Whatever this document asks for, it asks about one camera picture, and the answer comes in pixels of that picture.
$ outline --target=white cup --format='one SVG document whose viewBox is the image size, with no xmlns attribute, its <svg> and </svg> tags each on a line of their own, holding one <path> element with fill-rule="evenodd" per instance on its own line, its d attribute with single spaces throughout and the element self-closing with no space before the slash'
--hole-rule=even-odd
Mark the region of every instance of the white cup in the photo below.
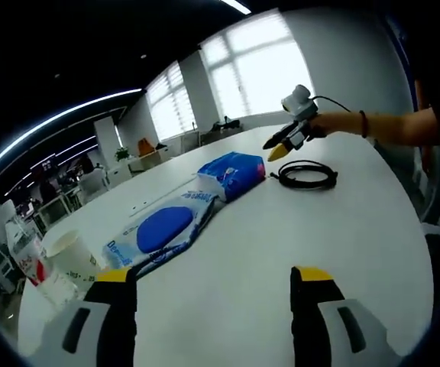
<svg viewBox="0 0 440 367">
<path fill-rule="evenodd" d="M 60 237 L 47 250 L 47 257 L 80 291 L 86 292 L 95 281 L 99 266 L 76 230 Z"/>
</svg>

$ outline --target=white table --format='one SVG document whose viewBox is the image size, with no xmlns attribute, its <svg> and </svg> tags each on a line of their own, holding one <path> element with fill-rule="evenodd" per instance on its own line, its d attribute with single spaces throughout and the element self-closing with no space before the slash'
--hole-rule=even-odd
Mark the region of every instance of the white table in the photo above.
<svg viewBox="0 0 440 367">
<path fill-rule="evenodd" d="M 229 151 L 266 160 L 260 147 L 279 128 L 217 141 L 123 183 L 59 222 L 44 246 L 78 229 L 102 260 L 103 244 L 130 220 L 131 206 L 147 205 Z M 330 272 L 346 298 L 357 298 L 387 327 L 398 353 L 418 342 L 432 312 L 432 269 L 397 178 L 367 141 L 348 134 L 310 142 L 267 163 L 267 173 L 294 159 L 332 167 L 337 186 L 303 192 L 267 178 L 213 218 L 192 248 L 139 280 L 135 365 L 292 366 L 293 265 Z M 26 284 L 18 322 L 23 353 L 38 345 L 50 313 Z"/>
</svg>

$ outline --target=black cable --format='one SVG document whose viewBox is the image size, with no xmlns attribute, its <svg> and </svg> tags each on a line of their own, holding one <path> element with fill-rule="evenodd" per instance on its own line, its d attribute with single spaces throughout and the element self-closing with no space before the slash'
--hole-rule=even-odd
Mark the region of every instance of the black cable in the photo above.
<svg viewBox="0 0 440 367">
<path fill-rule="evenodd" d="M 319 181 L 301 181 L 290 178 L 292 172 L 297 171 L 315 171 L 325 174 L 327 178 Z M 338 173 L 333 171 L 329 166 L 322 163 L 308 160 L 292 161 L 284 164 L 278 170 L 278 174 L 271 173 L 270 176 L 276 178 L 280 184 L 292 189 L 331 189 L 337 183 Z"/>
<path fill-rule="evenodd" d="M 321 99 L 327 99 L 328 101 L 330 101 L 330 102 L 332 102 L 332 103 L 335 103 L 337 106 L 342 107 L 342 108 L 345 109 L 347 112 L 351 112 L 350 109 L 345 108 L 341 103 L 339 103 L 339 102 L 333 100 L 332 98 L 328 98 L 328 97 L 325 97 L 325 96 L 315 96 L 315 97 L 312 98 L 312 100 L 316 100 L 316 99 L 318 99 L 318 98 L 321 98 Z"/>
</svg>

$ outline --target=window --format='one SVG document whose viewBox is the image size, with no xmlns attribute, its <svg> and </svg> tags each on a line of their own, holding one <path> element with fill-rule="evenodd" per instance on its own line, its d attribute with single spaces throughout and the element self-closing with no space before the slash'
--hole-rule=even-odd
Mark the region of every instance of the window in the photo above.
<svg viewBox="0 0 440 367">
<path fill-rule="evenodd" d="M 177 62 L 149 85 L 147 102 L 159 141 L 196 128 L 193 109 Z"/>
<path fill-rule="evenodd" d="M 222 115 L 238 118 L 283 110 L 297 84 L 313 93 L 305 60 L 277 11 L 237 23 L 202 44 Z"/>
</svg>

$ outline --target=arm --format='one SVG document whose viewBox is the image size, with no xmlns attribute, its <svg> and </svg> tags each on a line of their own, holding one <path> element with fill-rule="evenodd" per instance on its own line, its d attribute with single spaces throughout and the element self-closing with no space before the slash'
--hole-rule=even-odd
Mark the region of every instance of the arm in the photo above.
<svg viewBox="0 0 440 367">
<path fill-rule="evenodd" d="M 440 144 L 440 124 L 432 109 L 408 115 L 366 115 L 368 135 L 383 143 L 421 146 Z M 326 134 L 332 132 L 362 133 L 362 116 L 358 112 L 330 112 L 316 116 L 310 125 Z"/>
</svg>

